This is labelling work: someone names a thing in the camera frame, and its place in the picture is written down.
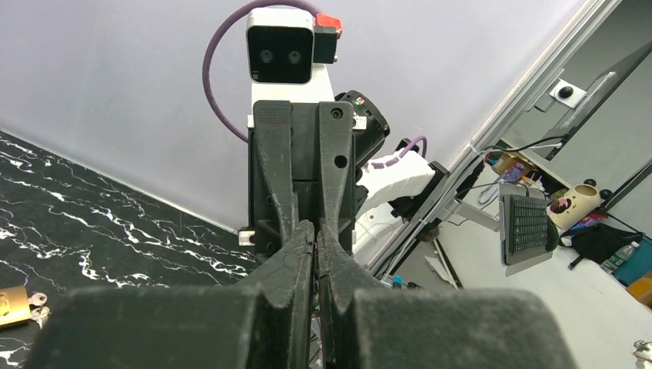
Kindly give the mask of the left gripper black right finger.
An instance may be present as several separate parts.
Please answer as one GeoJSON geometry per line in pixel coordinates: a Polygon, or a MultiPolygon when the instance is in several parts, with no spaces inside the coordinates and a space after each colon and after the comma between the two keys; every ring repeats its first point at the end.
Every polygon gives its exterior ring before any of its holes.
{"type": "Polygon", "coordinates": [[[574,368],[535,294],[511,289],[392,289],[317,236],[326,368],[574,368]]]}

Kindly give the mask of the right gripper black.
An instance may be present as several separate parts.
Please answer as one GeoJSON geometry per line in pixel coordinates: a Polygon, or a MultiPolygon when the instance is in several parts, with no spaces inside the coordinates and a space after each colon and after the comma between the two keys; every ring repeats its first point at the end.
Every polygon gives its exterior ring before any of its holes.
{"type": "Polygon", "coordinates": [[[248,132],[248,229],[269,258],[302,220],[352,251],[354,117],[342,101],[256,101],[248,132]]]}

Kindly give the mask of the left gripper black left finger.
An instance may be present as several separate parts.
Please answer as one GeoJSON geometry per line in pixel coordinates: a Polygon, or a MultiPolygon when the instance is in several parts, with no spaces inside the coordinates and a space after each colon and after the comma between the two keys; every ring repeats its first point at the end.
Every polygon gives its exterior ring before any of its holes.
{"type": "Polygon", "coordinates": [[[237,284],[71,291],[27,368],[305,368],[314,225],[237,284]]]}

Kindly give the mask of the long shackle brass padlock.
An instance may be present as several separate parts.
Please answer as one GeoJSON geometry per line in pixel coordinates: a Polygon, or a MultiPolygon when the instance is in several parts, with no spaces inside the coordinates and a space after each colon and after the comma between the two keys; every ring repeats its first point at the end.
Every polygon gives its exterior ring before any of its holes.
{"type": "Polygon", "coordinates": [[[24,286],[1,289],[1,328],[31,320],[31,309],[24,286]]]}

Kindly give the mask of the silver key bunch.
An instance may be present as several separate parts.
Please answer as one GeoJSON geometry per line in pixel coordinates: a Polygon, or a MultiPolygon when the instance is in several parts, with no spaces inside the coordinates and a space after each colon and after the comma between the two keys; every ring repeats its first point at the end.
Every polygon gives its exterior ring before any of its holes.
{"type": "Polygon", "coordinates": [[[48,296],[42,292],[35,292],[28,297],[28,304],[31,309],[31,319],[43,329],[50,316],[50,308],[46,305],[48,296]]]}

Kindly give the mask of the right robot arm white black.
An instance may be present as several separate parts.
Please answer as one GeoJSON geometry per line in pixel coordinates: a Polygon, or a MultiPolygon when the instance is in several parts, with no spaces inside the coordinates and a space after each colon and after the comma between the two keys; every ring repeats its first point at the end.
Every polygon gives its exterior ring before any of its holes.
{"type": "Polygon", "coordinates": [[[259,98],[248,118],[248,225],[238,233],[261,259],[298,223],[326,219],[343,249],[369,264],[387,237],[413,220],[446,172],[424,138],[378,157],[388,123],[350,91],[326,101],[259,98]]]}

